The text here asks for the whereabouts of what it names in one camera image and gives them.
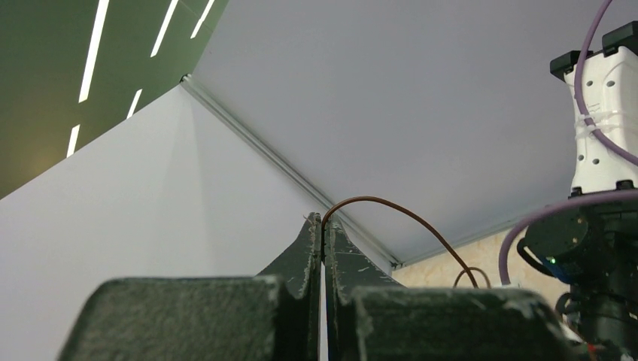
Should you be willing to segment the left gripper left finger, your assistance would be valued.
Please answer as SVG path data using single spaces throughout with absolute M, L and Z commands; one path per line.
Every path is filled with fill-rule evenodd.
M 321 217 L 254 276 L 115 278 L 86 300 L 60 360 L 317 360 Z

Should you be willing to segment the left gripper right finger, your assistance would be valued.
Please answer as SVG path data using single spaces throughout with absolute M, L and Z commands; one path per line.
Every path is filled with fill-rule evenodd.
M 571 360 L 553 310 L 521 289 L 408 288 L 324 221 L 331 360 Z

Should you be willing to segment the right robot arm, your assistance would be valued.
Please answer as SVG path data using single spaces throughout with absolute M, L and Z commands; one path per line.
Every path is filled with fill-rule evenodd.
M 578 65 L 572 50 L 550 72 L 580 89 L 586 113 L 577 114 L 576 167 L 569 208 L 537 217 L 517 243 L 538 272 L 569 286 L 556 303 L 582 338 L 591 360 L 637 358 L 637 167 L 609 150 L 601 132 L 637 152 L 637 24 L 602 37 Z

